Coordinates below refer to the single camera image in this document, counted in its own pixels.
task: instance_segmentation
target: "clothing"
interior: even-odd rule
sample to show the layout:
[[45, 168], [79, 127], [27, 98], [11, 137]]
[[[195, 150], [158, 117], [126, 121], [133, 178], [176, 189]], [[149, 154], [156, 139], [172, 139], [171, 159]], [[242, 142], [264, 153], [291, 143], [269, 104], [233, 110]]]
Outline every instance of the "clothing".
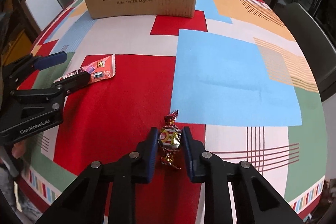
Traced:
[[22, 212], [17, 209], [14, 193], [14, 179], [4, 165], [0, 165], [0, 190], [5, 196], [10, 207], [23, 224], [33, 224], [42, 215], [42, 213], [30, 202], [30, 200], [28, 200], [20, 189], [18, 189], [17, 192], [18, 202], [21, 206]]

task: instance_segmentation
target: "table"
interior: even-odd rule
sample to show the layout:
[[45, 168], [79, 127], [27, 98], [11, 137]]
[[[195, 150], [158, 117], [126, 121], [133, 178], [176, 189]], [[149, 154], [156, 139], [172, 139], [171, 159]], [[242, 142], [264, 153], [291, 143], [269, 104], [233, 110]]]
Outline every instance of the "table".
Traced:
[[[47, 88], [110, 54], [116, 75], [67, 97], [64, 123], [28, 145], [20, 186], [41, 210], [88, 164], [133, 151], [175, 109], [178, 126], [190, 126], [224, 160], [251, 162], [301, 218], [317, 205], [327, 157], [319, 92], [298, 44], [262, 0], [197, 0], [192, 19], [98, 20], [75, 0], [32, 49], [60, 51], [68, 54], [64, 64], [20, 88]], [[157, 163], [152, 183], [136, 188], [136, 206], [140, 224], [199, 224], [204, 186]]]

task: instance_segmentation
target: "candy packet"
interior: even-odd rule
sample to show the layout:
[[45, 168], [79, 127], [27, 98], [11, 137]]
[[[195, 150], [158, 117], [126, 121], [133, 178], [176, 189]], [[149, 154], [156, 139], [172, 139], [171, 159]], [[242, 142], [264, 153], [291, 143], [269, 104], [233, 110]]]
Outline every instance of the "candy packet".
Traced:
[[103, 59], [100, 59], [98, 61], [92, 62], [91, 64], [81, 67], [72, 72], [69, 72], [63, 75], [62, 77], [56, 79], [54, 83], [57, 81], [63, 80], [65, 78], [68, 78], [72, 75], [76, 75], [83, 71], [87, 71], [91, 75], [91, 79], [88, 84], [92, 84], [100, 80], [112, 78], [116, 74], [116, 62], [115, 62], [114, 54], [108, 57], [105, 57]]
[[160, 158], [161, 163], [170, 165], [176, 169], [181, 169], [174, 161], [174, 155], [181, 148], [181, 130], [175, 125], [178, 113], [179, 110], [177, 109], [164, 117], [166, 125], [160, 129], [158, 142], [164, 152]]

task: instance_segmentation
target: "shiny foil wrapper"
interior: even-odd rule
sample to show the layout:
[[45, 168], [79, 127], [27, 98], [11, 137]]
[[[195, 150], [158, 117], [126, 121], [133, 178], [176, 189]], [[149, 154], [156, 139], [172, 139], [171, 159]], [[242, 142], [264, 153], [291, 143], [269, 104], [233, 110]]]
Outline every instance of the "shiny foil wrapper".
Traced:
[[178, 113], [179, 111], [175, 110], [165, 116], [166, 125], [160, 129], [158, 141], [164, 152], [164, 155], [161, 157], [161, 163], [181, 169], [174, 163], [174, 154], [181, 148], [181, 130], [174, 124]]

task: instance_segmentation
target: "human hand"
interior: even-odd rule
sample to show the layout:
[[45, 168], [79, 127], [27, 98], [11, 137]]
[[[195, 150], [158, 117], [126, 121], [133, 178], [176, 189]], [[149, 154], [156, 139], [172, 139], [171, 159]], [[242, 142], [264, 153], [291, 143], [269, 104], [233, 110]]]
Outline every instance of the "human hand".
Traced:
[[26, 140], [15, 143], [12, 148], [12, 155], [14, 158], [18, 159], [24, 155], [26, 152]]

